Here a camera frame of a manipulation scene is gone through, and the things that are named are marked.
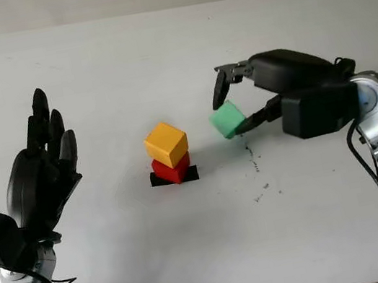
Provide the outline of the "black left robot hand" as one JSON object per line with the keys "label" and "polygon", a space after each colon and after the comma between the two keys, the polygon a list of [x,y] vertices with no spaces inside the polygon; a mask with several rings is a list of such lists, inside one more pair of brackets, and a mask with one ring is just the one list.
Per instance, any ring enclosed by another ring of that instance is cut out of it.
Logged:
{"label": "black left robot hand", "polygon": [[54,229],[82,179],[77,172],[77,150],[74,131],[65,129],[60,112],[49,110],[46,94],[37,88],[26,147],[15,157],[6,195],[8,214],[27,240],[61,240]]}

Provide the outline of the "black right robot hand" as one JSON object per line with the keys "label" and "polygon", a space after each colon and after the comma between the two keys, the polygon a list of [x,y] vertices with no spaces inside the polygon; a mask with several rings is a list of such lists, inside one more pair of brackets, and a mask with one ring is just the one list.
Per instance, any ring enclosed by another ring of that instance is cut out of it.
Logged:
{"label": "black right robot hand", "polygon": [[323,87],[347,81],[355,73],[356,62],[350,58],[337,58],[333,63],[307,53],[274,49],[257,53],[246,61],[218,66],[213,94],[213,110],[224,104],[230,85],[252,80],[257,88],[275,93],[265,106],[246,118],[219,122],[226,128],[224,137],[232,137],[255,129],[264,121],[271,122],[282,115],[284,95],[299,90]]}

